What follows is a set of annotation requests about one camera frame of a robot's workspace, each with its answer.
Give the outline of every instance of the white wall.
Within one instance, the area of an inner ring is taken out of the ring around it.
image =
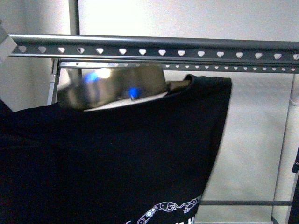
[[[0,1],[0,19],[8,33],[27,33],[23,9],[23,1]],[[0,66],[0,98],[13,111],[34,106],[34,85],[28,62],[28,58],[8,58]]]

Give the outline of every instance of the gray wall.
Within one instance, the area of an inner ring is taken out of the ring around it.
[[[23,1],[0,1],[0,18],[8,33],[27,33],[23,10]],[[8,58],[0,66],[0,98],[14,111],[35,105],[35,88],[28,58]]]
[[[2,0],[0,18],[8,33],[71,34],[68,0]],[[0,67],[1,99],[13,111],[46,105],[50,73],[51,59],[8,58]]]

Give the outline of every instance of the metal frame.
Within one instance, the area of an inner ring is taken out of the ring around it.
[[[51,57],[48,104],[56,100],[60,68],[162,64],[164,70],[296,73],[299,42],[194,38],[10,35],[14,57]],[[291,206],[291,201],[202,201],[201,205]]]

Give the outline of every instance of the shelving unit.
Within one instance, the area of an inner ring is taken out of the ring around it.
[[[56,99],[61,68],[131,67],[159,63],[164,70],[291,73],[299,71],[299,42],[220,39],[10,35],[10,56],[53,58],[48,104]],[[291,201],[203,201],[202,205],[291,206]]]

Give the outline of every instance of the metal rod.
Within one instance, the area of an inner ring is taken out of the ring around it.
[[[291,206],[291,201],[201,201],[200,205],[210,206]]]
[[[299,51],[299,42],[284,41],[249,41],[226,39],[197,39],[173,37],[133,37],[133,36],[88,36],[88,35],[20,35],[10,34],[19,44],[88,44],[112,46],[147,47],[182,47],[182,48],[217,48],[217,49],[261,49]]]

